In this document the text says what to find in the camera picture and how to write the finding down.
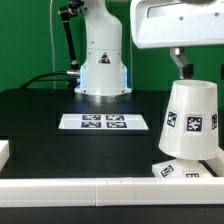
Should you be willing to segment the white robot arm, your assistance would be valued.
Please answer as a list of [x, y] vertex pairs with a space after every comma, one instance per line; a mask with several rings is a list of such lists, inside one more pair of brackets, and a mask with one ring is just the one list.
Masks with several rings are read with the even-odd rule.
[[[122, 0], [84, 0], [81, 7], [87, 48], [74, 92], [95, 102], [116, 102], [132, 92], [121, 59], [122, 25], [107, 1]], [[130, 25], [140, 49], [224, 44], [224, 0], [132, 0]]]

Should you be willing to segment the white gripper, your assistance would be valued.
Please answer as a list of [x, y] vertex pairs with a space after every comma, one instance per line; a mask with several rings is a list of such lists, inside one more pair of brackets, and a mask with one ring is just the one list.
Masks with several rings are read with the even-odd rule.
[[186, 46], [224, 44], [224, 0], [132, 0], [132, 38], [140, 49], [172, 47], [181, 79], [192, 79]]

